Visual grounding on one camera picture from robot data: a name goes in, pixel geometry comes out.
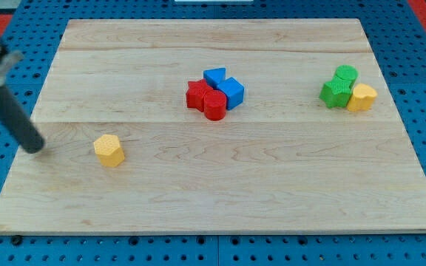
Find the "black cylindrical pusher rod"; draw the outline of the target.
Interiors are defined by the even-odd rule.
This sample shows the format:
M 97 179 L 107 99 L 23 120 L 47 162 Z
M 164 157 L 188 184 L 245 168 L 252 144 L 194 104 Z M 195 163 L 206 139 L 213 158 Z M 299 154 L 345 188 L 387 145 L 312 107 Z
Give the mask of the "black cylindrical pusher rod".
M 27 153 L 43 149 L 44 138 L 6 86 L 0 86 L 0 122 Z

